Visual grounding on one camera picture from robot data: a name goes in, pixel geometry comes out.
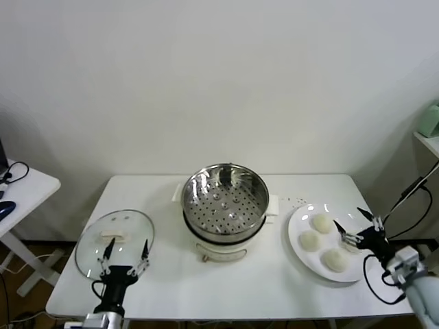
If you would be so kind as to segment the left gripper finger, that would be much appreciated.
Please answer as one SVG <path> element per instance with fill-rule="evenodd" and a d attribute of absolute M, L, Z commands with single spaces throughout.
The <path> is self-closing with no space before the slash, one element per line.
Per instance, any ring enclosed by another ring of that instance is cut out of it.
<path fill-rule="evenodd" d="M 104 249 L 103 256 L 101 258 L 98 258 L 98 262 L 101 267 L 101 273 L 100 273 L 101 276 L 110 274 L 110 267 L 108 265 L 108 261 L 110 260 L 114 244 L 115 244 L 115 238 L 112 238 L 110 240 L 110 243 Z"/>
<path fill-rule="evenodd" d="M 148 239 L 145 240 L 143 250 L 141 252 L 140 260 L 132 266 L 130 270 L 128 270 L 127 274 L 129 276 L 141 276 L 145 270 L 149 267 L 150 261 L 149 261 L 149 241 Z"/>

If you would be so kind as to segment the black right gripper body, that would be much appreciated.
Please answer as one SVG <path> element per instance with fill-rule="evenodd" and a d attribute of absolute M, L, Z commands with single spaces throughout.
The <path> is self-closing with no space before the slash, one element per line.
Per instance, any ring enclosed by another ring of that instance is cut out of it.
<path fill-rule="evenodd" d="M 371 226 L 357 233 L 357 236 L 361 237 L 360 242 L 357 243 L 357 248 L 370 250 L 377 257 L 382 267 L 386 267 L 395 257 L 395 248 L 389 244 L 383 230 L 376 231 Z"/>

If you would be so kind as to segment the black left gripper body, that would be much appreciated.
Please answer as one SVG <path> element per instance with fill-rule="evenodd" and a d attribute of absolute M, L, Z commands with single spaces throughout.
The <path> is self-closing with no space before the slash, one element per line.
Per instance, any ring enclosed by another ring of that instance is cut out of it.
<path fill-rule="evenodd" d="M 94 289 L 94 294 L 100 299 L 100 304 L 94 308 L 94 313 L 124 314 L 123 301 L 126 290 L 135 284 L 139 277 L 133 267 L 127 265 L 111 265 L 108 269 L 110 273 L 103 273 L 99 280 L 94 281 L 94 285 L 103 284 L 104 286 L 102 293 Z"/>

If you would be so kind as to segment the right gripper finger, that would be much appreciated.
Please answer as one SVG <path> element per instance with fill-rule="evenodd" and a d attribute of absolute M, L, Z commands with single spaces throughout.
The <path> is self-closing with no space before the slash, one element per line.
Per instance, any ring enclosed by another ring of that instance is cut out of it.
<path fill-rule="evenodd" d="M 360 236 L 348 233 L 336 220 L 333 221 L 341 236 L 341 244 L 350 253 L 359 253 L 357 244 L 360 243 Z"/>
<path fill-rule="evenodd" d="M 383 226 L 383 221 L 381 217 L 374 216 L 371 212 L 364 210 L 360 207 L 357 207 L 357 210 L 372 223 L 372 226 L 376 232 L 378 232 L 381 236 L 385 236 L 385 228 Z"/>

